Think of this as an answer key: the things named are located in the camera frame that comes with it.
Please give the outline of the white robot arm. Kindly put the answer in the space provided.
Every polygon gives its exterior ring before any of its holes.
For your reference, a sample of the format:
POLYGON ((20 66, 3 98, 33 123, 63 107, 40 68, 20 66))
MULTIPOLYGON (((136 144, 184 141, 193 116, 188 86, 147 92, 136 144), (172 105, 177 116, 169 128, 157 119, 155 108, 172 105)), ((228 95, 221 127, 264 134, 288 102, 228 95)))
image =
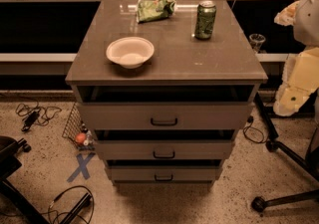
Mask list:
POLYGON ((291 116, 319 89, 319 0, 299 0, 278 13, 274 22, 293 26, 294 39, 306 46, 285 62, 273 110, 291 116))

